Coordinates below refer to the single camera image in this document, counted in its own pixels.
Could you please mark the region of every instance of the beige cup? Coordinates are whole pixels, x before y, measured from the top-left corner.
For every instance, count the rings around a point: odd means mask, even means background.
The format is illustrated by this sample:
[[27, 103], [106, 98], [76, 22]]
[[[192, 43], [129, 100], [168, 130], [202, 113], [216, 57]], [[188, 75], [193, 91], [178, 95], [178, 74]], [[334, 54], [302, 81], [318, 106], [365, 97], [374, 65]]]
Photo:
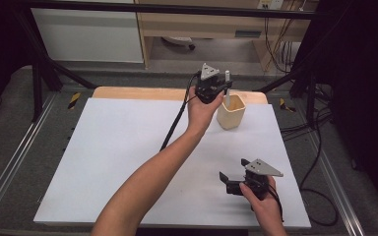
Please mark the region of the beige cup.
[[244, 111], [245, 103], [241, 97], [237, 94], [231, 94], [229, 96], [229, 106], [225, 105], [224, 98], [218, 108], [217, 120], [223, 129], [229, 130], [240, 125]]

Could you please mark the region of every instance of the white panel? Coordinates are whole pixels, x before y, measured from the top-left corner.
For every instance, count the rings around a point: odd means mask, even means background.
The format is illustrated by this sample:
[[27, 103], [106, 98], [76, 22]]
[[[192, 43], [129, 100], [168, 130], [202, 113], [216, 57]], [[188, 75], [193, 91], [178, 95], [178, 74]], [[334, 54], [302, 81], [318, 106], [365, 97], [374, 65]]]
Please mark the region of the white panel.
[[32, 12], [52, 59], [143, 63], [135, 13], [48, 9]]
[[[34, 221], [94, 223], [118, 187], [158, 152], [180, 105], [179, 101], [88, 100]], [[170, 141], [186, 126], [187, 114], [183, 114]], [[214, 117], [142, 224], [257, 227], [248, 202], [228, 195], [219, 178], [221, 171], [242, 179], [241, 158], [263, 159], [284, 174], [276, 177], [284, 226], [309, 228], [273, 108], [258, 104], [247, 104], [240, 126], [233, 130], [223, 130]]]

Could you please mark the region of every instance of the human hand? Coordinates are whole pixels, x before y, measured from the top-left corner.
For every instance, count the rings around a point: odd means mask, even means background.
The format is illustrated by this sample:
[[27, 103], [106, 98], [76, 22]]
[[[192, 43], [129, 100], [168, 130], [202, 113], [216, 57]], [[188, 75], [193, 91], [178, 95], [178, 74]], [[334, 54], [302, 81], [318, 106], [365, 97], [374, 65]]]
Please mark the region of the human hand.
[[223, 91], [218, 94], [216, 99], [209, 103], [203, 103], [198, 97], [195, 97], [195, 87], [189, 88], [188, 115], [189, 124], [187, 131], [193, 131], [196, 134], [205, 134], [213, 119], [214, 112], [222, 104]]
[[[268, 176], [268, 178], [269, 184], [276, 189], [275, 179], [272, 176]], [[240, 184], [240, 189], [244, 197], [253, 207], [257, 221], [259, 222], [265, 235], [286, 235], [282, 224], [279, 205], [275, 198], [271, 194], [267, 193], [265, 198], [261, 201], [254, 195], [253, 191], [251, 191], [251, 189], [243, 183]]]

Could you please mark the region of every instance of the triangular metal bracket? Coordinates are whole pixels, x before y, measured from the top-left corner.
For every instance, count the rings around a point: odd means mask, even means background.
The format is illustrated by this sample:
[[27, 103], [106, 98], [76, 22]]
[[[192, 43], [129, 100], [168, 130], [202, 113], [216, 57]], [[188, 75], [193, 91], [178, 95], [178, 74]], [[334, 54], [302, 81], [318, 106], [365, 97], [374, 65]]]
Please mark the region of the triangular metal bracket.
[[246, 170], [253, 172], [258, 175], [272, 175], [272, 176], [279, 176], [283, 177], [284, 174], [281, 173], [279, 170], [272, 167], [270, 164], [264, 162], [261, 159], [256, 159], [251, 161], [249, 164], [244, 166]]
[[208, 66], [207, 63], [204, 63], [204, 65], [202, 66], [201, 80], [204, 81], [212, 76], [216, 76], [219, 72], [219, 69], [215, 69]]

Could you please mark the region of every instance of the white table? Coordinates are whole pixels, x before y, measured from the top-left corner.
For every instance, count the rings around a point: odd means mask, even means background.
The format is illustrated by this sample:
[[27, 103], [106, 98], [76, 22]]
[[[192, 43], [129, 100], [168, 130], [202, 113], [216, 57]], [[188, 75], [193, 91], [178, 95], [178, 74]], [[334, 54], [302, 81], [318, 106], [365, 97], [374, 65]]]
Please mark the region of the white table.
[[[159, 150], [180, 105], [172, 100], [90, 98], [34, 221], [93, 224], [118, 187]], [[186, 124], [183, 114], [170, 142]], [[257, 228], [248, 202], [228, 195], [219, 178], [221, 171], [242, 179], [241, 158], [261, 158], [284, 174], [276, 177], [284, 226], [309, 228], [273, 108], [252, 103], [234, 130], [223, 130], [214, 117], [142, 226]]]

